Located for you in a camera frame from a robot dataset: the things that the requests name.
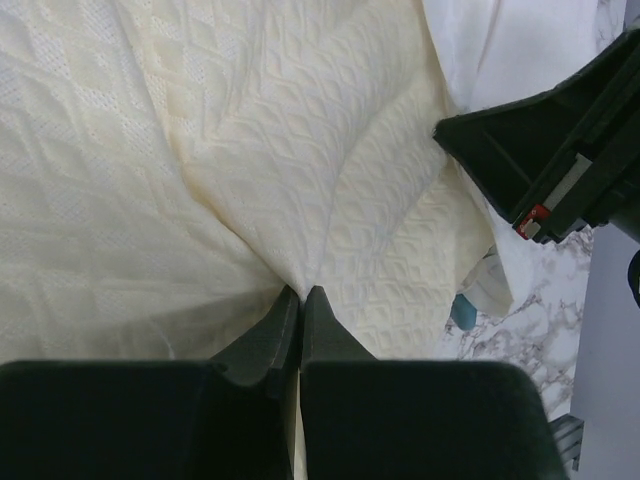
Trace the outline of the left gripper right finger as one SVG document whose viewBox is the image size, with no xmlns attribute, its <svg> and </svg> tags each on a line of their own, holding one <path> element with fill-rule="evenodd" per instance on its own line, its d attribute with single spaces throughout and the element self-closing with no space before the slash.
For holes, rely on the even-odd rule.
<svg viewBox="0 0 640 480">
<path fill-rule="evenodd" d="M 501 362 L 379 360 L 321 287 L 303 312 L 300 404 L 311 479 L 561 479 L 540 395 Z"/>
</svg>

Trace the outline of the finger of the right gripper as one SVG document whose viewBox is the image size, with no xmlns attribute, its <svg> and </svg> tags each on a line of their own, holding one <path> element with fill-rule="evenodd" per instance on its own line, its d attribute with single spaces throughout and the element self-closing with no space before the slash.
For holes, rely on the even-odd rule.
<svg viewBox="0 0 640 480">
<path fill-rule="evenodd" d="M 434 138 L 459 161 L 500 217 L 518 225 L 536 201 L 528 194 L 546 180 L 561 149 L 591 151 L 581 127 L 605 81 L 598 56 L 560 84 L 523 100 L 438 122 Z"/>
</svg>

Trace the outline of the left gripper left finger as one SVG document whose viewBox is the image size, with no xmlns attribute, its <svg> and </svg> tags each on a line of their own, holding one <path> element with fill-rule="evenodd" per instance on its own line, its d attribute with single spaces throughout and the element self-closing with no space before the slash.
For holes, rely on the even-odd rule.
<svg viewBox="0 0 640 480">
<path fill-rule="evenodd" d="M 298 296 L 197 361 L 1 368 L 5 479 L 289 479 Z"/>
</svg>

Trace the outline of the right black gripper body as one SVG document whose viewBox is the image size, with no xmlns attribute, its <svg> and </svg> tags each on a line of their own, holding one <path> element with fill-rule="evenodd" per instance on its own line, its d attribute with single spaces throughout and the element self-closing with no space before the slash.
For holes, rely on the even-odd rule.
<svg viewBox="0 0 640 480">
<path fill-rule="evenodd" d="M 639 238 L 639 32 L 628 29 L 549 94 L 578 110 L 514 225 L 524 239 L 560 243 L 612 224 Z"/>
</svg>

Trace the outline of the white blue-trimmed pillowcase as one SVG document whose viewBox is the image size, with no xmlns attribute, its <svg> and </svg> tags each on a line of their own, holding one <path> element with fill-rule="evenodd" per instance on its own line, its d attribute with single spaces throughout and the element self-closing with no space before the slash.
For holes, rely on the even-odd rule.
<svg viewBox="0 0 640 480">
<path fill-rule="evenodd" d="M 519 308 L 540 248 L 585 227 L 639 235 L 639 5 L 427 1 L 451 118 L 436 142 L 488 214 L 489 254 L 451 316 Z"/>
</svg>

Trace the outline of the cream yellow-edged pillow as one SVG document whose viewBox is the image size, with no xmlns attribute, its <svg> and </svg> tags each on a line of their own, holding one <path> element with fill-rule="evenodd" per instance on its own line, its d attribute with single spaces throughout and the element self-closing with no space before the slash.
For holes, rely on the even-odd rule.
<svg viewBox="0 0 640 480">
<path fill-rule="evenodd" d="M 187 358 L 282 286 L 424 358 L 493 245 L 418 1 L 5 1 L 1 356 Z"/>
</svg>

